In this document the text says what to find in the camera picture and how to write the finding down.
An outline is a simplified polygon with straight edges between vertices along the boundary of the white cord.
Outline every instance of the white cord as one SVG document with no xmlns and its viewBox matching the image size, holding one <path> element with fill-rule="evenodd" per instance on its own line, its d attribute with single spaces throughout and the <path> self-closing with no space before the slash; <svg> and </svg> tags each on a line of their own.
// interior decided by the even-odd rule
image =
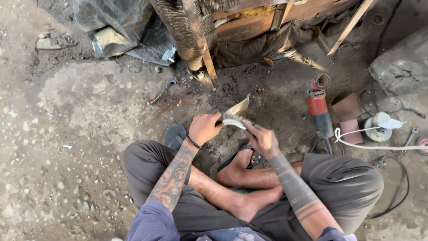
<svg viewBox="0 0 428 241">
<path fill-rule="evenodd" d="M 395 151 L 401 151 L 401 150 L 419 150 L 419 149 L 428 149 L 428 147 L 426 146 L 406 146 L 406 147 L 389 147 L 389 146 L 376 146 L 376 147 L 372 147 L 372 146 L 360 146 L 360 145 L 355 145 L 355 144 L 351 144 L 348 142 L 345 142 L 344 140 L 341 139 L 342 136 L 350 134 L 350 133 L 355 133 L 355 132 L 359 132 L 359 131 L 364 131 L 364 130 L 370 130 L 370 129 L 376 129 L 379 127 L 372 127 L 372 128 L 367 128 L 367 129 L 362 129 L 362 130 L 356 130 L 356 131 L 351 131 L 345 134 L 340 134 L 340 128 L 336 128 L 336 130 L 334 130 L 334 136 L 337 138 L 336 142 L 341 142 L 345 145 L 348 146 L 352 146 L 352 147 L 356 147 L 356 148 L 360 148 L 360 149 L 367 149 L 367 150 L 395 150 Z"/>
</svg>

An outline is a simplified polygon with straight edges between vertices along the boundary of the dark gray pants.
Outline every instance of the dark gray pants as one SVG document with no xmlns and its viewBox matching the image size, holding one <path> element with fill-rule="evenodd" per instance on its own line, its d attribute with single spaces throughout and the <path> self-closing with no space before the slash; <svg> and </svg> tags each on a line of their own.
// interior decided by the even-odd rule
<svg viewBox="0 0 428 241">
<path fill-rule="evenodd" d="M 176 151 L 155 141 L 135 142 L 125 150 L 123 169 L 138 208 L 144 204 L 175 154 Z M 353 233 L 358 228 L 383 190 L 378 170 L 362 160 L 346 156 L 306 153 L 301 177 L 346 233 Z M 172 215 L 180 236 L 240 226 L 262 232 L 276 241 L 311 240 L 287 197 L 265 207 L 247 223 L 218 210 L 191 186 L 184 185 Z"/>
</svg>

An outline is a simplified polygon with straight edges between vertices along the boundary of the concrete floor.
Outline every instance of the concrete floor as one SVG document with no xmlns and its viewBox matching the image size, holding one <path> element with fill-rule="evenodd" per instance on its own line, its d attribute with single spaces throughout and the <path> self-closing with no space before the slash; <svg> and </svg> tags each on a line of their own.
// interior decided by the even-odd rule
<svg viewBox="0 0 428 241">
<path fill-rule="evenodd" d="M 180 123 L 189 127 L 199 113 L 225 111 L 251 93 L 246 115 L 275 130 L 281 149 L 297 161 L 315 136 L 303 98 L 303 83 L 318 73 L 329 74 L 333 84 L 328 100 L 341 92 L 368 87 L 368 66 L 375 57 L 378 33 L 384 26 L 370 22 L 372 14 L 390 14 L 393 1 L 368 13 L 338 52 L 326 57 L 308 45 L 274 67 L 255 64 L 219 70 L 221 87 L 200 85 L 185 72 L 123 56 L 116 60 L 91 59 L 91 46 L 77 28 L 72 2 L 5 0 L 0 3 L 0 237 L 1 240 L 111 240 L 124 239 L 137 212 L 121 172 L 123 150 L 136 140 L 162 142 L 165 129 Z M 37 51 L 37 36 L 56 29 L 78 42 L 62 51 Z M 146 105 L 164 82 L 176 75 L 178 85 L 155 105 Z M 423 114 L 426 92 L 400 97 Z M 426 119 L 411 112 L 393 116 L 407 121 L 388 143 L 403 145 L 410 129 L 427 131 Z M 334 122 L 337 117 L 332 114 Z M 211 140 L 195 165 L 214 176 L 219 163 L 237 147 L 243 133 L 226 127 Z M 346 154 L 371 161 L 388 151 L 346 148 Z M 356 232 L 360 241 L 428 240 L 427 158 L 409 151 L 401 158 L 410 176 L 410 194 L 392 213 L 365 222 Z M 401 170 L 392 161 L 381 169 L 385 191 L 373 212 L 386 208 L 394 196 L 404 195 Z M 108 198 L 104 190 L 116 195 Z M 87 202 L 88 212 L 84 212 Z"/>
</svg>

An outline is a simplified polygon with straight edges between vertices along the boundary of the bracelet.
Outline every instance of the bracelet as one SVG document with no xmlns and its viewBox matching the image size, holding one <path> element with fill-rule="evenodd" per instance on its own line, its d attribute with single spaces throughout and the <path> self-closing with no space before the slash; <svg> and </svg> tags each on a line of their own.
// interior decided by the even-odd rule
<svg viewBox="0 0 428 241">
<path fill-rule="evenodd" d="M 196 147 L 197 147 L 197 148 L 199 148 L 199 149 L 202 149 L 202 146 L 200 146 L 200 145 L 196 144 L 195 142 L 193 142 L 193 141 L 192 141 L 192 139 L 190 139 L 190 137 L 189 137 L 189 133 L 186 133 L 186 136 L 187 136 L 187 139 L 189 140 L 189 142 L 190 142 L 192 145 L 196 146 Z"/>
</svg>

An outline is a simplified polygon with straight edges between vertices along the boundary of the blue shirt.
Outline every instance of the blue shirt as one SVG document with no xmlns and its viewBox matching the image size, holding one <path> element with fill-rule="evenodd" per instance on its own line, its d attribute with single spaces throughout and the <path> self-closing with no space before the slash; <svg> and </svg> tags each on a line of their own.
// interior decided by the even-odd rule
<svg viewBox="0 0 428 241">
<path fill-rule="evenodd" d="M 251 228 L 235 227 L 192 233 L 181 241 L 271 241 Z M 145 203 L 138 211 L 126 241 L 180 241 L 171 212 L 157 202 Z M 357 241 L 355 235 L 346 235 L 334 227 L 324 229 L 316 241 Z"/>
</svg>

